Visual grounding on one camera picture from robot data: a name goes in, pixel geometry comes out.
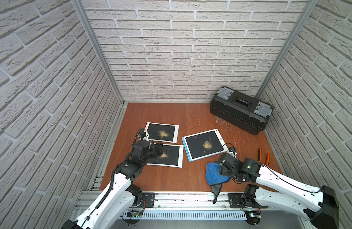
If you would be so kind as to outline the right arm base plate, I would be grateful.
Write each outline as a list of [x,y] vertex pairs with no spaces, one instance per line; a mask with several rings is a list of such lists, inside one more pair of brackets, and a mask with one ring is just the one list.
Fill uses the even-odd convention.
[[238,208],[252,208],[252,209],[258,209],[262,207],[263,209],[266,209],[267,206],[261,206],[259,205],[254,198],[250,196],[245,196],[243,193],[228,193],[228,200],[230,207],[232,209],[238,209]]

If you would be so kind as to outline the blue-edged drawing tablet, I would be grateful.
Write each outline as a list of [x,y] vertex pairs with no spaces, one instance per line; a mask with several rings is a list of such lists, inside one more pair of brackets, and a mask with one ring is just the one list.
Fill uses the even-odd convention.
[[182,141],[189,162],[228,152],[218,129],[184,136]]

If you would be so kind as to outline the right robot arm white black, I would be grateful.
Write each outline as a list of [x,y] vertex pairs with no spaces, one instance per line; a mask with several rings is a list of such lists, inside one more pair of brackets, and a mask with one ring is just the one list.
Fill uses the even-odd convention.
[[261,162],[240,161],[223,153],[220,174],[248,182],[240,202],[245,207],[268,206],[300,216],[317,229],[339,227],[336,192],[328,186],[315,187],[284,176]]

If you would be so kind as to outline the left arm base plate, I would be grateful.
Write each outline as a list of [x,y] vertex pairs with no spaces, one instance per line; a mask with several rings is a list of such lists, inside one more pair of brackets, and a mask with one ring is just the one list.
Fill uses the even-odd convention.
[[141,195],[137,194],[133,206],[135,208],[153,208],[155,195],[154,192],[143,192]]

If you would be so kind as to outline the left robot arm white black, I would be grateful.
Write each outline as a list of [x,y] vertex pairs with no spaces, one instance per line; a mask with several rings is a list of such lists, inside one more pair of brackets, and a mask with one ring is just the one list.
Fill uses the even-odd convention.
[[133,140],[132,150],[125,160],[117,165],[110,183],[97,199],[74,221],[67,220],[63,229],[108,229],[131,206],[141,201],[142,189],[133,184],[151,158],[164,153],[163,144],[148,138],[140,128]]

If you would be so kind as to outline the blue microfiber cleaning mitt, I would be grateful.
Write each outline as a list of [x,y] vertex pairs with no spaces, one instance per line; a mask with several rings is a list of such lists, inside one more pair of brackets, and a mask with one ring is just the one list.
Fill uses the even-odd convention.
[[218,196],[221,192],[224,183],[229,182],[230,177],[220,174],[220,164],[216,162],[208,163],[206,165],[206,181],[212,189],[214,194],[213,204],[216,204]]

